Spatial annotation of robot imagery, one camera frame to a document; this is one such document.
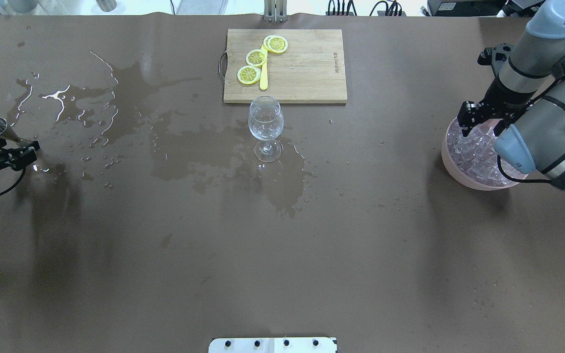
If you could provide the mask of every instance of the cutting board handle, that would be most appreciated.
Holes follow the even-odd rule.
[[[224,56],[226,57],[226,66],[224,67]],[[219,72],[219,76],[222,77],[222,82],[226,82],[226,70],[228,70],[228,51],[224,51],[222,56],[219,57],[219,64],[217,66],[217,72]]]

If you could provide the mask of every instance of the ice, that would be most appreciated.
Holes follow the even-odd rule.
[[[496,152],[493,149],[496,142],[494,136],[496,121],[489,120],[478,125],[468,137],[464,138],[462,128],[455,119],[448,129],[446,141],[454,163],[470,179],[490,187],[504,187],[513,182],[502,176],[496,165]],[[501,163],[505,172],[511,177],[525,177],[506,161]]]

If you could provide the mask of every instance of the wine glass base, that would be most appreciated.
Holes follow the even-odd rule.
[[[267,142],[269,142],[269,145],[271,146],[269,150],[265,149]],[[254,154],[256,154],[256,158],[265,163],[273,162],[278,159],[278,157],[281,156],[282,151],[283,146],[275,139],[271,141],[259,141],[254,147]]]

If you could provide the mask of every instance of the brown table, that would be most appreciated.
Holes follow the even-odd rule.
[[[291,16],[343,29],[348,104],[284,105],[259,167],[217,61],[261,21],[0,16],[0,116],[49,168],[0,198],[0,352],[565,352],[565,195],[469,190],[439,156],[525,21]]]

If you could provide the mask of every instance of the white metal plate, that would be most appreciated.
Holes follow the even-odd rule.
[[[208,353],[336,353],[334,337],[214,339]]]

